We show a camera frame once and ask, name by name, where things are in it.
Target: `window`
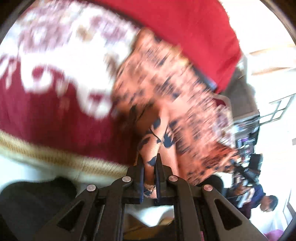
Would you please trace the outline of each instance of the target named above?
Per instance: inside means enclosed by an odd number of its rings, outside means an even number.
[[[278,99],[270,102],[269,113],[260,116],[260,125],[264,125],[273,121],[277,121],[282,118],[285,111],[288,109],[289,105],[292,103],[296,94],[286,96],[282,99]]]
[[[296,192],[295,190],[290,191],[289,198],[287,199],[286,205],[284,206],[283,213],[285,215],[287,225],[291,222],[292,218],[295,215],[295,207],[296,207]]]

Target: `person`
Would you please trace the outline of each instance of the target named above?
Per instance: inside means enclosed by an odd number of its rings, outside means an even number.
[[[266,196],[266,193],[263,192],[262,186],[257,184],[249,190],[249,195],[244,202],[244,205],[241,208],[238,208],[238,210],[246,218],[250,219],[251,209],[260,205],[262,212],[271,212],[276,208],[278,201],[278,198],[274,195]]]

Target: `navy leaf print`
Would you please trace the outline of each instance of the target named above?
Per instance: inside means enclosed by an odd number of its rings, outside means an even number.
[[[113,104],[114,104],[114,105],[118,105],[119,101],[120,101],[120,97],[117,96],[117,97],[114,98],[114,100],[113,100]]]
[[[140,151],[140,150],[143,148],[143,146],[144,146],[145,144],[148,143],[149,140],[150,140],[150,137],[147,137],[147,138],[145,138],[144,140],[142,140],[142,141],[139,143],[138,150]]]
[[[147,134],[152,134],[152,130],[151,130],[151,128],[149,128],[149,130],[147,130],[147,131],[145,132],[145,135],[147,135]]]
[[[163,64],[165,63],[167,59],[167,56],[165,56],[159,63],[158,63],[158,66],[163,66]]]
[[[179,92],[175,92],[175,93],[172,94],[172,97],[173,97],[174,100],[177,99],[179,96],[180,96]]]
[[[134,93],[133,96],[130,98],[130,103],[133,103],[134,99],[136,98],[137,94]]]
[[[158,138],[158,136],[157,136],[157,135],[155,135],[155,134],[154,134],[154,132],[151,130],[151,128],[149,129],[149,133],[151,133],[152,135],[154,135],[154,136],[157,138],[157,141],[156,141],[156,143],[159,143],[159,142],[161,142],[161,140]]]
[[[157,42],[157,43],[160,43],[161,42],[161,39],[157,36],[154,35],[154,40]]]
[[[149,165],[155,166],[156,163],[156,156],[152,157],[152,159],[148,162]]]
[[[127,97],[128,97],[128,94],[124,93],[123,96],[122,96],[122,100],[125,101],[127,99]]]
[[[163,145],[165,148],[170,148],[175,144],[175,141],[172,139],[172,136],[169,136],[168,133],[165,133],[163,136]]]
[[[150,196],[151,195],[151,193],[152,193],[152,191],[150,191],[150,190],[148,190],[146,187],[144,187],[144,194],[146,195],[146,196]]]
[[[178,123],[178,120],[173,120],[168,125],[171,129],[174,129],[177,123]]]
[[[146,104],[146,108],[151,108],[154,105],[154,100],[150,100],[148,104]]]
[[[130,116],[131,122],[132,123],[135,123],[136,122],[136,119],[137,119],[137,105],[133,105],[131,107],[129,116]]]
[[[199,139],[199,137],[200,137],[199,132],[196,132],[196,133],[193,135],[193,139],[194,139],[195,141],[197,141],[197,140]]]
[[[158,117],[153,123],[153,128],[157,129],[160,126],[160,123],[161,123],[160,117]]]
[[[139,96],[143,96],[143,94],[145,93],[145,91],[142,89],[142,90],[140,90],[140,92],[139,92]]]

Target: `metal rivet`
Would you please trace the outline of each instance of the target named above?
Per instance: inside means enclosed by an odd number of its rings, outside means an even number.
[[[213,187],[212,187],[211,185],[207,184],[207,185],[204,185],[204,189],[205,189],[206,191],[210,192],[210,191],[213,190]]]
[[[122,180],[123,180],[125,183],[128,183],[128,182],[131,181],[131,177],[129,177],[129,176],[125,176],[125,177],[122,178]]]
[[[96,189],[96,186],[94,184],[88,185],[86,187],[86,190],[89,192],[93,192]]]
[[[168,179],[169,179],[171,182],[175,182],[175,181],[178,180],[178,177],[176,177],[176,176],[170,176]]]

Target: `white floral pattern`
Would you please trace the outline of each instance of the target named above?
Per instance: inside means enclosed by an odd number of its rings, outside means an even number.
[[[112,108],[117,68],[130,54],[138,31],[131,22],[88,2],[37,0],[0,45],[0,81],[4,77],[9,89],[20,63],[25,92],[54,88],[62,101],[71,83],[81,111],[104,118]]]

